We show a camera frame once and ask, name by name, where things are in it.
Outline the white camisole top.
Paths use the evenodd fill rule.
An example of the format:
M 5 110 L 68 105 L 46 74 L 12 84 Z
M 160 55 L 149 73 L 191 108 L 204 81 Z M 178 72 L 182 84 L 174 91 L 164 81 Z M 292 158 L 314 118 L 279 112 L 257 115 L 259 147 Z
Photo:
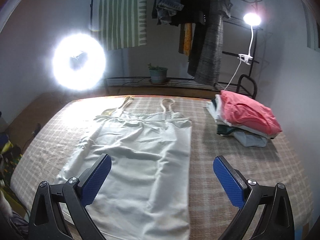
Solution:
M 101 154 L 112 167 L 87 211 L 106 239 L 188 239 L 189 166 L 192 124 L 172 110 L 130 113 L 121 106 L 101 114 L 80 139 L 55 178 L 79 176 Z

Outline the black metal clothes rack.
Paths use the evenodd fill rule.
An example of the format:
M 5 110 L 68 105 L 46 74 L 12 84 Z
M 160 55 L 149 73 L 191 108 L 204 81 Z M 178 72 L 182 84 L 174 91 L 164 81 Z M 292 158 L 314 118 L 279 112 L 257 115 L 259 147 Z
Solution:
M 262 2 L 263 0 L 240 0 L 247 4 L 252 5 L 255 12 L 258 12 L 258 3 Z M 224 23 L 229 23 L 234 26 L 242 27 L 244 29 L 250 29 L 249 24 L 245 23 L 244 20 L 231 16 L 231 18 L 224 20 Z M 102 84 L 104 89 L 107 93 L 110 93 L 109 88 L 111 87 L 165 87 L 168 89 L 191 89 L 191 90 L 203 90 L 203 91 L 210 91 L 210 92 L 217 92 L 219 93 L 221 90 L 229 89 L 232 92 L 236 92 L 242 95 L 246 95 L 255 99 L 258 92 L 258 85 L 256 81 L 253 79 L 252 70 L 254 64 L 259 64 L 259 61 L 255 59 L 256 49 L 257 49 L 257 36 L 258 31 L 263 30 L 258 26 L 251 28 L 252 41 L 253 41 L 253 52 L 252 58 L 248 59 L 247 65 L 249 65 L 248 74 L 241 74 L 238 78 L 236 83 L 232 83 L 233 78 L 231 79 L 230 83 L 219 81 L 213 85 L 202 85 L 196 83 L 194 78 L 182 78 L 182 77 L 166 77 L 163 82 L 161 83 L 154 83 L 150 76 L 124 76 L 124 77 L 103 77 Z M 222 51 L 223 55 L 228 55 L 237 58 L 240 60 L 241 63 L 245 63 L 245 55 L 240 55 L 236 53 L 231 53 L 228 51 Z M 250 92 L 243 84 L 243 80 L 247 80 L 252 84 L 252 92 Z

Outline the light blue folded garment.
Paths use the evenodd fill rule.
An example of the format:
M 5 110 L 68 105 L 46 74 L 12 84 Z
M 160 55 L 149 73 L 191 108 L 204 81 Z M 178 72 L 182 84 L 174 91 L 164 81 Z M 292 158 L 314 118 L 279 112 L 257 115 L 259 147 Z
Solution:
M 267 145 L 267 139 L 260 135 L 235 131 L 232 136 L 244 147 L 265 147 Z

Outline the dark green folded garment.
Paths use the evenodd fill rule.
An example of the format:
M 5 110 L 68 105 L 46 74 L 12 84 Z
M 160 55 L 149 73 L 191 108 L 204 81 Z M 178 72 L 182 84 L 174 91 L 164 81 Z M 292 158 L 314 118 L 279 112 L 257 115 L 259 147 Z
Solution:
M 236 127 L 230 127 L 227 125 L 217 125 L 216 133 L 219 135 L 231 135 L 235 131 L 237 131 Z

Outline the pink folded garment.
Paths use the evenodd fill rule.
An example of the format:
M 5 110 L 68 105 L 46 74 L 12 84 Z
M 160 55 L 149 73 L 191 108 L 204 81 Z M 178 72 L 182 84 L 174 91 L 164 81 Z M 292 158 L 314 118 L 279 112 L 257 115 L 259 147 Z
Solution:
M 276 135 L 282 132 L 272 109 L 245 95 L 223 90 L 220 93 L 222 116 L 230 124 L 242 125 Z

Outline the hanging grey plaid coat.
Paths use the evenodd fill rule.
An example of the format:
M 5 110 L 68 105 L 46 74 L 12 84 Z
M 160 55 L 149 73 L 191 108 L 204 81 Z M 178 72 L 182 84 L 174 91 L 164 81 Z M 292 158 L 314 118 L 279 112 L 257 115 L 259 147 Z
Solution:
M 231 16 L 231 0 L 202 0 L 203 23 L 196 23 L 188 74 L 194 81 L 213 86 L 219 80 L 223 47 L 223 19 Z

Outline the green potted plant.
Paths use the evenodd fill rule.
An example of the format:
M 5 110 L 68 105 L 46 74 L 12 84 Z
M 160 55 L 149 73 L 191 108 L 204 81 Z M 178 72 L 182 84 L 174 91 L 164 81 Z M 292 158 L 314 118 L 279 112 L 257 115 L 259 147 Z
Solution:
M 148 64 L 148 69 L 150 72 L 151 83 L 159 85 L 167 81 L 167 68 Z

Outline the white clip-on lamp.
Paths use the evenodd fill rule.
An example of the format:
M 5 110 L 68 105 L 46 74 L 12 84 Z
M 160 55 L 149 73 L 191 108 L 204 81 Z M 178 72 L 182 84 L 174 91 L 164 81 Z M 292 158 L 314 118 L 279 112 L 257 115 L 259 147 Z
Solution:
M 255 60 L 255 52 L 256 52 L 256 46 L 257 46 L 257 31 L 259 31 L 259 26 L 261 24 L 261 17 L 253 12 L 246 13 L 243 18 L 237 18 L 234 16 L 231 16 L 229 19 L 224 20 L 225 23 L 241 27 L 243 29 L 250 30 L 251 37 L 248 45 L 248 52 L 246 54 L 244 53 L 231 53 L 228 51 L 223 51 L 222 53 L 228 56 L 236 57 L 239 60 L 239 64 L 232 75 L 231 79 L 225 86 L 224 90 L 226 90 L 232 83 L 233 79 L 235 78 L 235 75 L 237 74 L 241 64 L 246 64 L 250 66 L 249 74 L 246 75 L 246 78 L 250 78 L 252 75 L 252 69 L 253 64 L 258 63 L 258 61 Z

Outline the hanging yellow patterned garment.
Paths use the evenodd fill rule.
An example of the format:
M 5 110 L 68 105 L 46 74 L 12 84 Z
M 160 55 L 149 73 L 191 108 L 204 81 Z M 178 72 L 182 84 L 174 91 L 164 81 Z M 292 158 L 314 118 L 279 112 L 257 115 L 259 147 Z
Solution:
M 180 54 L 189 56 L 191 52 L 193 38 L 193 26 L 191 23 L 181 24 L 180 27 L 180 41 L 178 52 Z

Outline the hanging blue denim jacket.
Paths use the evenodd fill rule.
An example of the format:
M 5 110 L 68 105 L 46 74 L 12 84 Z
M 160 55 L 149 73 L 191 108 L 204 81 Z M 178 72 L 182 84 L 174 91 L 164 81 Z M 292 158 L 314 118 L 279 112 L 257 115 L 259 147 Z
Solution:
M 177 15 L 184 5 L 181 0 L 154 0 L 152 18 L 157 20 L 158 25 L 170 24 L 172 18 Z

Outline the green striped wall hanging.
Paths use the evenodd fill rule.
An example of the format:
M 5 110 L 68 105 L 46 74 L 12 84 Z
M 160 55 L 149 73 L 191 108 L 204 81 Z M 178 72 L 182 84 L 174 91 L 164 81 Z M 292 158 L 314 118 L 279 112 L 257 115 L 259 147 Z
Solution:
M 99 40 L 105 50 L 147 44 L 147 0 L 97 0 Z

